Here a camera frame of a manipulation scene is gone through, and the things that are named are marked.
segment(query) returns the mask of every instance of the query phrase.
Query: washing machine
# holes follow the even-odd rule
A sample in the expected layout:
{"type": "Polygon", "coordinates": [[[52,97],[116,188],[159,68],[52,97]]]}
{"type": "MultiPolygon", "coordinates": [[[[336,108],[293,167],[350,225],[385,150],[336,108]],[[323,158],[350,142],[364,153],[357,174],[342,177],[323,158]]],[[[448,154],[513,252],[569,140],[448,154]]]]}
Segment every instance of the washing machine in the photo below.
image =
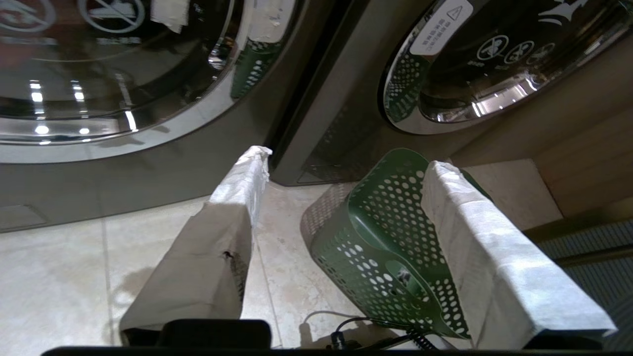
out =
{"type": "Polygon", "coordinates": [[[596,108],[630,101],[632,10],[616,0],[356,1],[277,138],[272,179],[356,181],[394,148],[445,160],[503,122],[599,120],[596,108]]]}
{"type": "Polygon", "coordinates": [[[333,1],[0,1],[0,231],[210,194],[268,144],[333,1]]]}

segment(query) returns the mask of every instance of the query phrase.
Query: warning triangle symbol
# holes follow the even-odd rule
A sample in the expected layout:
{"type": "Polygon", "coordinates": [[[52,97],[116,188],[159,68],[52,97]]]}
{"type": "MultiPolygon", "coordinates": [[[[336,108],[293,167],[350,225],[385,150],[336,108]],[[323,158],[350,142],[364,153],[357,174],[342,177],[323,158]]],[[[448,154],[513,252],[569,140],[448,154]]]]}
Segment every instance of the warning triangle symbol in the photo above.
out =
{"type": "Polygon", "coordinates": [[[463,6],[458,6],[455,9],[449,10],[446,14],[448,15],[448,17],[452,18],[453,21],[457,21],[457,19],[460,17],[462,7],[463,6]]]}

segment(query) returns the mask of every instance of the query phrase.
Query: white cloth cover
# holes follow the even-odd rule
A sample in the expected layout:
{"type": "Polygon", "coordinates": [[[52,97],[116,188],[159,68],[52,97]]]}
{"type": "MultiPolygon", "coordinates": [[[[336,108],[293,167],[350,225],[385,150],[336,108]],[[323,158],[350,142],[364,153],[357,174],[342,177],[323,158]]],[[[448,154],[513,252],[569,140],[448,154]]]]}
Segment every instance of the white cloth cover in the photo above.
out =
{"type": "Polygon", "coordinates": [[[121,331],[161,330],[175,319],[239,319],[271,153],[252,146],[238,159],[182,228],[122,317],[121,331]]]}
{"type": "Polygon", "coordinates": [[[521,349],[541,332],[599,340],[616,330],[456,167],[429,165],[421,205],[435,224],[475,348],[521,349]]]}

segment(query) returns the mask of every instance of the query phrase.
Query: green laundry basket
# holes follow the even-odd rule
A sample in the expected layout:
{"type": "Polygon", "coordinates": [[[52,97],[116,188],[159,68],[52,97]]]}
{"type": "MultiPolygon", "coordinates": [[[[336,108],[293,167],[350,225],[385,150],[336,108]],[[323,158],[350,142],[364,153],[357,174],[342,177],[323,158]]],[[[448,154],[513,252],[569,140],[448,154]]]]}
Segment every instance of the green laundry basket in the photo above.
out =
{"type": "Polygon", "coordinates": [[[435,227],[420,206],[428,165],[408,149],[386,154],[315,236],[310,252],[365,315],[467,339],[435,227]]]}

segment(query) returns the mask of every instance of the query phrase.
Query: floor tile grout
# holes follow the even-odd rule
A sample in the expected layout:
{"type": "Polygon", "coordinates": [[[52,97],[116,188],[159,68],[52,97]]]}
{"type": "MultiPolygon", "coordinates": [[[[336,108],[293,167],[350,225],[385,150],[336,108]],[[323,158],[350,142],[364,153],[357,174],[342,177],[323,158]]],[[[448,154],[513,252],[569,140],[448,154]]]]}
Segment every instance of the floor tile grout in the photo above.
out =
{"type": "Polygon", "coordinates": [[[106,299],[108,301],[108,324],[110,325],[110,345],[115,344],[115,326],[112,314],[113,302],[110,285],[110,254],[108,253],[106,219],[101,218],[101,242],[103,246],[103,261],[106,274],[106,299]]]}
{"type": "Polygon", "coordinates": [[[264,275],[264,279],[266,280],[266,293],[268,293],[268,299],[270,300],[270,307],[273,309],[273,318],[275,319],[275,329],[277,330],[277,335],[279,336],[279,346],[283,347],[284,342],[281,340],[281,330],[279,329],[279,321],[277,320],[277,311],[275,310],[275,304],[273,303],[273,296],[270,293],[270,287],[268,286],[268,274],[266,273],[266,267],[264,266],[264,259],[261,256],[260,250],[260,241],[256,236],[253,236],[255,239],[255,243],[257,245],[257,253],[260,255],[260,263],[261,263],[261,272],[264,275]]]}

